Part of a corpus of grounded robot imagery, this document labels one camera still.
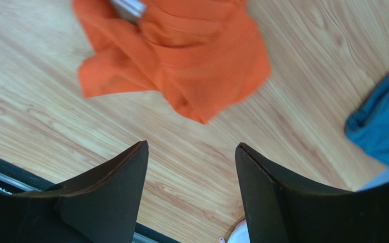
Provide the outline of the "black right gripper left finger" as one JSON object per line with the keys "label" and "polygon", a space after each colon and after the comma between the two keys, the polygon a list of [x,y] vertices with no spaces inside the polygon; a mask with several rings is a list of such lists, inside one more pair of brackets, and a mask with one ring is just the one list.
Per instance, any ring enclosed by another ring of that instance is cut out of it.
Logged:
{"label": "black right gripper left finger", "polygon": [[141,141],[47,190],[0,192],[0,242],[131,242],[147,165]]}

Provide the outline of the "orange t-shirt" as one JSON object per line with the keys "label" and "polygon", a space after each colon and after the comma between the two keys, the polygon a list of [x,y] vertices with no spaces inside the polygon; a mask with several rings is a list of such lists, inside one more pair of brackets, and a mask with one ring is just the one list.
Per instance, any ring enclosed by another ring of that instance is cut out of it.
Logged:
{"label": "orange t-shirt", "polygon": [[201,124],[257,91],[271,75],[247,1],[142,1],[136,23],[111,1],[73,1],[93,50],[79,67],[86,98],[158,91]]}

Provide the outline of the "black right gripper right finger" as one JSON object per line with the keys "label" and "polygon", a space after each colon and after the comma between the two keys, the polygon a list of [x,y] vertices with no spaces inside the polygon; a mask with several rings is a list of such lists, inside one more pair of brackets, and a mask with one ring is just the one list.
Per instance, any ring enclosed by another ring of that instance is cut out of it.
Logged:
{"label": "black right gripper right finger", "polygon": [[235,161],[251,242],[389,242],[389,183],[357,192],[331,187],[245,143]]}

